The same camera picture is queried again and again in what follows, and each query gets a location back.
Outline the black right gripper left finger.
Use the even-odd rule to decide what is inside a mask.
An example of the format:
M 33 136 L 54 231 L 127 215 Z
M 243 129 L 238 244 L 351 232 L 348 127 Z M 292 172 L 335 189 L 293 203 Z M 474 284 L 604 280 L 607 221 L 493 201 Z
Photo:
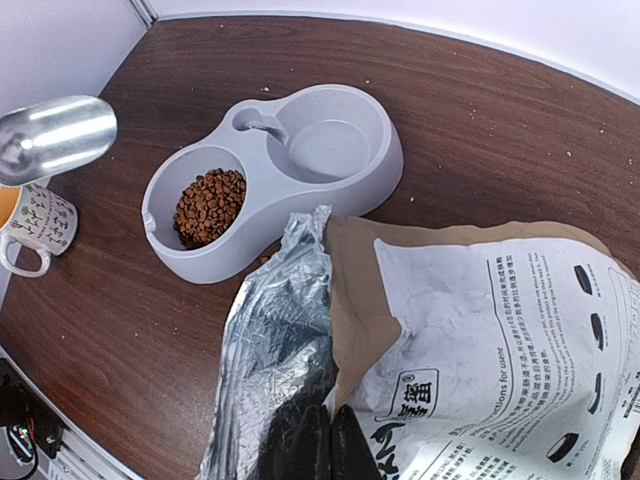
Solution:
M 329 479 L 329 415 L 322 404 L 276 411 L 261 448 L 255 479 Z

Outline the silver metal scoop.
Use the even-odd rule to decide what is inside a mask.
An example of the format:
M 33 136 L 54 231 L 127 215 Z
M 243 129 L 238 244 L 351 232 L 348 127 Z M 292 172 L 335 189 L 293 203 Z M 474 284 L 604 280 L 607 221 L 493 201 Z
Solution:
M 1 184 L 19 187 L 85 166 L 115 143 L 118 122 L 104 100 L 61 97 L 1 117 Z

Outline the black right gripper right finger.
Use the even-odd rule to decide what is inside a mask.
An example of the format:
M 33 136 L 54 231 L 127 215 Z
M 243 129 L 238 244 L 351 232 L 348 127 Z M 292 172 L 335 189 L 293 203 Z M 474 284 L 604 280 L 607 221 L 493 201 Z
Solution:
M 360 424 L 348 405 L 340 407 L 331 423 L 330 459 L 332 479 L 381 478 Z

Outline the brown white pet food bag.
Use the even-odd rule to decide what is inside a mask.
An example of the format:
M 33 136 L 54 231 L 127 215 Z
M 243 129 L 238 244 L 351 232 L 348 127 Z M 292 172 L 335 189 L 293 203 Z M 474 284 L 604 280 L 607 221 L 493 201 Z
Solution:
M 639 430 L 639 283 L 555 222 L 293 215 L 223 337 L 203 479 L 255 479 L 276 411 L 350 406 L 380 479 L 620 479 Z

